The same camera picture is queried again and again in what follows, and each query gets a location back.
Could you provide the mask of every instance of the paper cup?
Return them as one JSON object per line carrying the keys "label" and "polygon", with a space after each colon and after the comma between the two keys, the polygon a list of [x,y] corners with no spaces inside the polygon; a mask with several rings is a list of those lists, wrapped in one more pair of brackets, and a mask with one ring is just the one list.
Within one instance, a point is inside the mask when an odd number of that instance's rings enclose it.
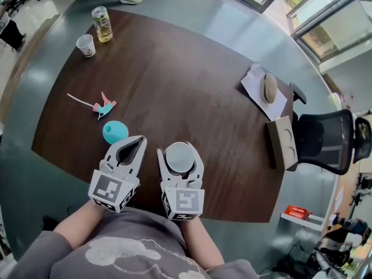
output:
{"label": "paper cup", "polygon": [[184,142],[175,142],[166,148],[165,158],[169,167],[178,173],[186,173],[194,164],[194,153]]}
{"label": "paper cup", "polygon": [[76,46],[83,52],[84,56],[87,58],[95,54],[93,36],[91,34],[81,36],[77,40]]}

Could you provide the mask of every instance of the desk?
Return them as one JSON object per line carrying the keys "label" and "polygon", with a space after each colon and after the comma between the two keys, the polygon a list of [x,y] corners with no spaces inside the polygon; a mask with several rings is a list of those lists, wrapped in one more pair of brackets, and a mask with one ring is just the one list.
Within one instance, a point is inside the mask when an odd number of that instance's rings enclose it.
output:
{"label": "desk", "polygon": [[[114,37],[96,55],[75,49],[64,65],[38,122],[32,150],[89,182],[109,145],[102,127],[122,121],[130,135],[148,139],[141,186],[130,205],[163,213],[156,148],[189,141],[204,164],[203,217],[268,222],[284,171],[271,169],[264,125],[267,117],[240,81],[252,62],[206,37],[156,19],[109,11]],[[293,91],[283,116],[292,118]],[[101,91],[117,105],[103,119],[66,94],[100,102]]]}

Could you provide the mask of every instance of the shoe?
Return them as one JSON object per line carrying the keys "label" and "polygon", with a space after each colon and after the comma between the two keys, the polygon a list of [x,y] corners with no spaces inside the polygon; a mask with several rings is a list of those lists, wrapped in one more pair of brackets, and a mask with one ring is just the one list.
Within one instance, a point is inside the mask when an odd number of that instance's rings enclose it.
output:
{"label": "shoe", "polygon": [[25,40],[25,39],[22,39],[22,44],[21,44],[21,46],[18,48],[17,52],[20,52],[20,51],[21,51],[21,49],[22,49],[22,47],[24,46],[25,42],[26,42],[26,40]]}
{"label": "shoe", "polygon": [[120,0],[122,4],[139,4],[142,0]]}

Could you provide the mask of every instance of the glass jar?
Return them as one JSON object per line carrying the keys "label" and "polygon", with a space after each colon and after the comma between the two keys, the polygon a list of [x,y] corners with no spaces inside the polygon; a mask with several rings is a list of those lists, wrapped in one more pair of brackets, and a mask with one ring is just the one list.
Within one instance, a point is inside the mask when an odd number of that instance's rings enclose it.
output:
{"label": "glass jar", "polygon": [[92,17],[99,41],[109,41],[112,38],[112,28],[107,9],[104,6],[93,9]]}

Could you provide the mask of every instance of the paper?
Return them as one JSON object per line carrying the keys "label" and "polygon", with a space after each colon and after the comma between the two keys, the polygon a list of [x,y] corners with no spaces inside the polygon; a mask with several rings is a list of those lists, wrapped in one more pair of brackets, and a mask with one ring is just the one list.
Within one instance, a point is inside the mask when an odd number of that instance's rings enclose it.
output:
{"label": "paper", "polygon": [[254,63],[246,76],[241,80],[242,85],[246,89],[249,96],[256,104],[265,112],[270,121],[274,121],[276,117],[280,117],[287,102],[286,97],[278,89],[274,103],[267,103],[261,98],[261,78],[265,74],[262,67],[258,63]]}
{"label": "paper", "polygon": [[342,201],[344,200],[344,186],[342,186],[341,190],[339,191],[338,195],[335,198],[335,210],[334,212],[338,212],[339,207],[341,207]]}

